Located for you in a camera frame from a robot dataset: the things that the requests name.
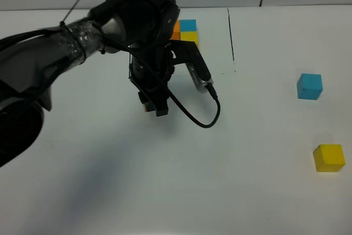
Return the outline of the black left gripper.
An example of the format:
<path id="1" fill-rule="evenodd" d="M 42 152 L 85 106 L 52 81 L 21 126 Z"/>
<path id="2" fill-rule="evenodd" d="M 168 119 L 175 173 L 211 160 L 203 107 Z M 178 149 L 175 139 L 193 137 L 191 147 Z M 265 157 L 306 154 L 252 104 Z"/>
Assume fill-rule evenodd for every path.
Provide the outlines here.
<path id="1" fill-rule="evenodd" d="M 144 51 L 140 43 L 132 44 L 134 49 L 143 62 L 148 65 L 145 67 L 140 61 L 132 56 L 130 62 L 130 80 L 138 88 L 138 96 L 141 103 L 147 106 L 152 103 L 155 107 L 157 117 L 168 114 L 169 94 L 154 77 L 157 75 L 167 84 L 174 72 L 172 65 L 173 54 L 169 48 L 170 41 L 165 44 L 156 45 Z"/>

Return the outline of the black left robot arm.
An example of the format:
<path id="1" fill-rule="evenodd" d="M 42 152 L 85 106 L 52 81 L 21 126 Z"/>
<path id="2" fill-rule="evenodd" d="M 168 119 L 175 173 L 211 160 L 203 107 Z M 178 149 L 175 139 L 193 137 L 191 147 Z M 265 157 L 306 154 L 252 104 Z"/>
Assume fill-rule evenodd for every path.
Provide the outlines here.
<path id="1" fill-rule="evenodd" d="M 165 43 L 179 15 L 175 0 L 106 0 L 73 23 L 1 40 L 1 164 L 38 137 L 44 111 L 52 108 L 51 85 L 96 52 L 127 46 L 140 52 Z"/>

